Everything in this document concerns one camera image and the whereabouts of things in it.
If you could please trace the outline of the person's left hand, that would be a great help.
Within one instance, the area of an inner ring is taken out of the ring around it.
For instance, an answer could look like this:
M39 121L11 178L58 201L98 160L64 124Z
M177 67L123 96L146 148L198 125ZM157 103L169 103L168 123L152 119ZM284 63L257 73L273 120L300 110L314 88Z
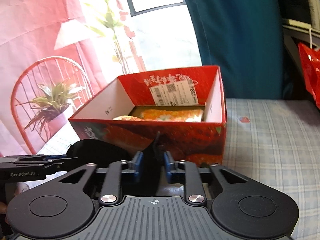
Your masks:
M7 205L4 204L4 203L2 203L2 202L0 202L0 214L3 214L3 215L4 215L5 221L7 221L6 215L5 215L6 212L7 212Z

